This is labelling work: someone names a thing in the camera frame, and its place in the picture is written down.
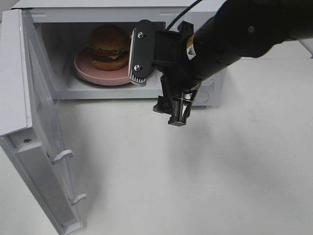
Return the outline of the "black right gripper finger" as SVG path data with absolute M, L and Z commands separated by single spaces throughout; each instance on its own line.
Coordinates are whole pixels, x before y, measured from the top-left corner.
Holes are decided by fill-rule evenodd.
M 190 116 L 191 107 L 200 84 L 190 89 L 170 87 L 171 113 L 169 125 L 184 126 Z
M 157 98 L 156 105 L 153 106 L 153 111 L 161 114 L 171 114 L 171 93 L 166 77 L 163 75 L 160 78 L 162 95 Z

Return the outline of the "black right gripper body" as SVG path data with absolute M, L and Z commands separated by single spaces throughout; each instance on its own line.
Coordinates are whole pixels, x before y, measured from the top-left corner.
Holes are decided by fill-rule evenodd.
M 153 65 L 166 77 L 169 87 L 199 90 L 220 97 L 220 55 L 209 36 L 211 21 L 197 31 L 182 21 L 178 31 L 158 31 Z

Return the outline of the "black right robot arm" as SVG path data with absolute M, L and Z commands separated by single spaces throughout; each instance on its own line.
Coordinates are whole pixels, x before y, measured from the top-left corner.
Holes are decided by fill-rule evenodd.
M 312 36 L 310 0 L 227 0 L 198 30 L 182 22 L 177 32 L 157 31 L 163 94 L 153 110 L 169 114 L 170 125 L 185 125 L 202 81 L 243 57 Z

